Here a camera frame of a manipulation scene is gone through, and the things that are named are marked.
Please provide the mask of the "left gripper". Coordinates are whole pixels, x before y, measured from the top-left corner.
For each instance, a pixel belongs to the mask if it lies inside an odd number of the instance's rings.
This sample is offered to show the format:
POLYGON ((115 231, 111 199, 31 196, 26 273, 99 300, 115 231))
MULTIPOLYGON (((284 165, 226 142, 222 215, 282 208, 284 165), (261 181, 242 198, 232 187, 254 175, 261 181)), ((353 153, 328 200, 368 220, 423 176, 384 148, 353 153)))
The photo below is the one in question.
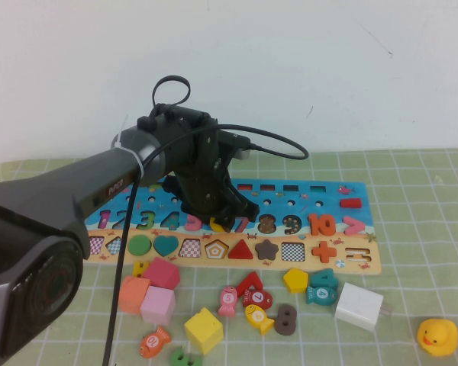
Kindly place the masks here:
POLYGON ((188 137, 190 151, 185 160, 167 176, 163 190, 175 196, 182 211, 210 220, 214 231, 229 233, 236 218, 255 223, 258 204, 250 202, 232 185, 228 164, 241 150, 249 149, 249 139, 226 131, 209 130, 188 137))

